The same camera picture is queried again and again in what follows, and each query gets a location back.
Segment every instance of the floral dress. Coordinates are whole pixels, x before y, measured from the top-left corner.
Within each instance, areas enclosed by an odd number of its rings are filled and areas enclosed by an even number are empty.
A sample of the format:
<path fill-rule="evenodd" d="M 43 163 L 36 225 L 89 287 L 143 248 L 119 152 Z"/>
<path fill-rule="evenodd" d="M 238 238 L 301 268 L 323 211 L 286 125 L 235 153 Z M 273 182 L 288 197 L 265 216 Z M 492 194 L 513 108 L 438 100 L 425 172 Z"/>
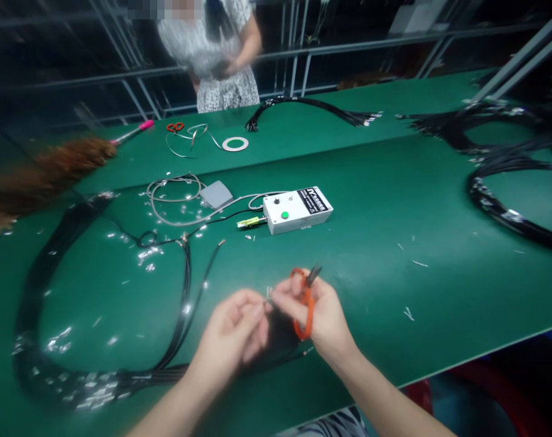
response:
<path fill-rule="evenodd" d="M 213 78 L 212 71 L 218 63 L 228 56 L 236 58 L 240 54 L 240 33 L 252 16 L 248 0 L 221 0 L 221 3 L 236 31 L 231 38 L 226 39 L 221 34 L 218 42 L 208 40 L 205 7 L 195 11 L 194 21 L 172 19 L 170 11 L 166 11 L 165 19 L 158 24 L 159 35 L 171 57 L 200 79 L 197 93 L 199 113 L 260 103 L 250 66 L 225 80 Z"/>

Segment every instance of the pink handle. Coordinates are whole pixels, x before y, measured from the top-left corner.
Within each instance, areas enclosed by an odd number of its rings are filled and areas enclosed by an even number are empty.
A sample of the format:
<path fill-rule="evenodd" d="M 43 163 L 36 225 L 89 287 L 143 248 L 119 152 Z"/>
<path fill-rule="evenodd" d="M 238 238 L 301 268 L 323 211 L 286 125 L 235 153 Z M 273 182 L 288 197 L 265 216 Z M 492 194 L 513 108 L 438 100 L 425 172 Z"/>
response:
<path fill-rule="evenodd" d="M 141 124 L 139 127 L 141 128 L 141 130 L 145 130 L 145 129 L 150 128 L 151 126 L 154 126 L 154 124 L 155 124 L 154 120 L 147 120 L 143 124 Z"/>

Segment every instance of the white control box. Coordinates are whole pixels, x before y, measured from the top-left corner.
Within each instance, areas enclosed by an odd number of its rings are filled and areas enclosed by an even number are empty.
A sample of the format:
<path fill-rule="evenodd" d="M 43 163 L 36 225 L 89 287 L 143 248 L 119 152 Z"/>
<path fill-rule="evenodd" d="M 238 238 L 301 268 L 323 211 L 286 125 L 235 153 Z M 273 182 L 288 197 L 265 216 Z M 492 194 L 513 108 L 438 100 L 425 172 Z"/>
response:
<path fill-rule="evenodd" d="M 264 198 L 264 215 L 272 235 L 320 225 L 331 213 L 332 206 L 318 187 Z"/>

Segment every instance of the person's left hand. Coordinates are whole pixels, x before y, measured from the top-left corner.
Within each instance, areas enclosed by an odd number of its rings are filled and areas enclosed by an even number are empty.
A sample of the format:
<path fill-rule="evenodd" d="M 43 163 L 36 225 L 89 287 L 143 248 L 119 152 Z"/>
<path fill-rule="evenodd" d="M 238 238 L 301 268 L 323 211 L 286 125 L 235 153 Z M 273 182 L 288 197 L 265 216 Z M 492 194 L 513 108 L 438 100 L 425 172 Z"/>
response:
<path fill-rule="evenodd" d="M 272 307 L 261 294 L 239 290 L 214 310 L 185 378 L 214 393 L 221 391 L 240 364 L 250 362 L 268 342 L 266 313 Z"/>

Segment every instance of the gray sleeve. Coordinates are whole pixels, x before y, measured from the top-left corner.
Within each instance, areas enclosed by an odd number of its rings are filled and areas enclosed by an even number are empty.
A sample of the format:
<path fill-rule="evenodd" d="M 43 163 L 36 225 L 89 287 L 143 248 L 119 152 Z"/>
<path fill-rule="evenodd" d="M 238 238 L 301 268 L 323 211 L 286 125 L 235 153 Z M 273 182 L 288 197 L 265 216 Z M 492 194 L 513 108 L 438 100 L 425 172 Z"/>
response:
<path fill-rule="evenodd" d="M 181 52 L 181 45 L 179 42 L 179 36 L 176 34 L 172 26 L 167 20 L 161 20 L 157 26 L 159 37 L 163 43 L 163 47 L 167 50 L 167 53 L 171 58 L 177 62 L 180 67 L 188 68 L 187 60 L 183 57 Z"/>
<path fill-rule="evenodd" d="M 252 16 L 252 7 L 249 0 L 225 0 L 227 13 L 232 19 L 238 33 L 244 28 Z"/>

